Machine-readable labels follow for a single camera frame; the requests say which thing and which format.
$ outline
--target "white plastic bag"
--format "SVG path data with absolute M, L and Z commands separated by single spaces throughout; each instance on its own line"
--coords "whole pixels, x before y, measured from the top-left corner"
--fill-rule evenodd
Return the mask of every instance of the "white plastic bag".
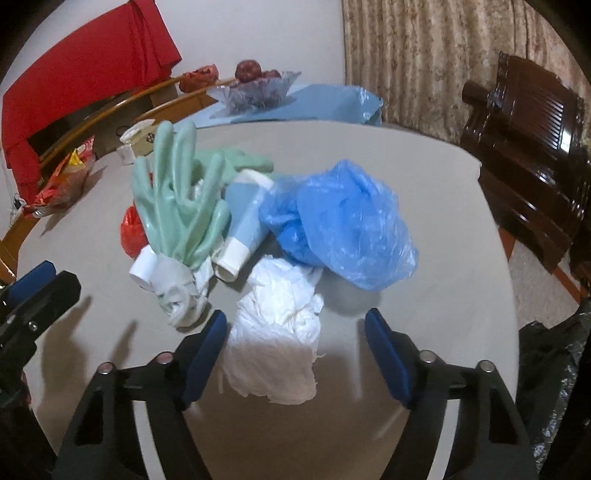
M 252 291 L 238 301 L 223 371 L 240 395 L 297 405 L 316 395 L 316 360 L 324 306 L 314 288 L 321 268 L 263 257 L 248 277 Z

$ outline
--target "beige tablecloth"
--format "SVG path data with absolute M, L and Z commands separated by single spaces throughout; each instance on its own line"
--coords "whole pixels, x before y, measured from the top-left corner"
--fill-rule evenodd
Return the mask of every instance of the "beige tablecloth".
M 478 162 L 440 141 L 375 127 L 330 122 L 261 122 L 199 130 L 199 147 L 235 145 L 268 155 L 276 170 L 312 173 L 348 158 L 399 195 L 420 252 L 417 272 L 383 292 L 362 291 L 325 273 L 318 393 L 300 406 L 219 392 L 219 363 L 203 398 L 186 414 L 214 479 L 378 479 L 407 412 L 392 400 L 366 344 L 362 318 L 379 307 L 389 324 L 421 349 L 467 366 L 488 358 L 510 392 L 517 387 L 517 320 L 509 272 L 495 224 L 478 186 Z M 96 184 L 62 218 L 41 220 L 20 253 L 20 272 L 42 260 L 78 275 L 82 298 L 42 335 L 26 368 L 33 406 L 54 447 L 96 367 L 145 364 L 183 337 L 164 322 L 156 299 L 128 277 L 132 261 L 119 224 L 132 202 L 133 167 L 101 159 Z M 217 283 L 210 300 L 232 321 L 242 284 Z M 138 430 L 152 479 L 162 478 L 145 408 Z M 448 408 L 432 478 L 451 449 L 457 405 Z

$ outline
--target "red cloth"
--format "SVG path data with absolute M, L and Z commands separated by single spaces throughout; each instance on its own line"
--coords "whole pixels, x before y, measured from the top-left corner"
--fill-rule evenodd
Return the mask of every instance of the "red cloth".
M 93 102 L 169 77 L 180 60 L 154 0 L 131 0 L 41 56 L 2 101 L 2 145 L 21 197 L 32 202 L 40 179 L 27 138 Z

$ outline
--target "metal screw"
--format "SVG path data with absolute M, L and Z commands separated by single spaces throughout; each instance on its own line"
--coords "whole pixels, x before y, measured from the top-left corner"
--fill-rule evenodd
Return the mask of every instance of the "metal screw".
M 435 360 L 437 360 L 437 355 L 431 350 L 421 350 L 421 353 L 418 354 L 418 357 L 426 364 L 432 364 L 435 362 Z
M 156 361 L 160 365 L 168 365 L 170 362 L 174 360 L 174 355 L 172 352 L 162 352 L 156 357 Z
M 478 364 L 486 373 L 491 374 L 495 371 L 495 364 L 490 360 L 483 360 Z
M 104 364 L 100 364 L 99 368 L 96 369 L 96 371 L 98 373 L 100 373 L 101 375 L 106 375 L 108 373 L 111 373 L 112 370 L 113 370 L 113 364 L 111 362 L 105 362 Z

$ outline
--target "blue plastic bag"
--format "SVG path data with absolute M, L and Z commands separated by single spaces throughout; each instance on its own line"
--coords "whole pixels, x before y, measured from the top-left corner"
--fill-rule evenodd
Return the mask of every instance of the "blue plastic bag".
M 324 173 L 277 180 L 259 218 L 289 256 L 325 265 L 364 290 L 383 290 L 417 269 L 398 198 L 349 160 Z

